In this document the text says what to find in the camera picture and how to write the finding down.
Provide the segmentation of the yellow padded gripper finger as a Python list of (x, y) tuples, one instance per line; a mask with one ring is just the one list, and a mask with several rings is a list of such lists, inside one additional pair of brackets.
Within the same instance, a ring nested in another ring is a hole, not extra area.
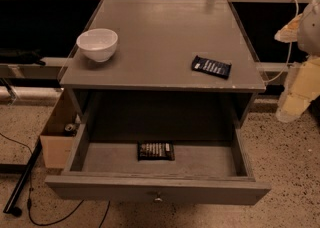
[(276, 117), (289, 123), (298, 119), (320, 96), (320, 57), (310, 56), (303, 63), (294, 63), (288, 71)]
[(297, 42), (299, 40), (298, 31), (301, 18), (301, 14), (295, 16), (292, 20), (290, 20), (286, 25), (284, 25), (280, 30), (276, 32), (274, 39), (282, 43)]

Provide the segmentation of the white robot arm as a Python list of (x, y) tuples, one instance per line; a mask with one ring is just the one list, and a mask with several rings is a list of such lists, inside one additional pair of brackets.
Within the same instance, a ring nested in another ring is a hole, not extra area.
[(298, 119), (320, 96), (320, 0), (312, 0), (274, 38), (283, 43), (296, 42), (307, 53), (306, 61), (289, 69), (278, 102), (277, 119), (289, 123)]

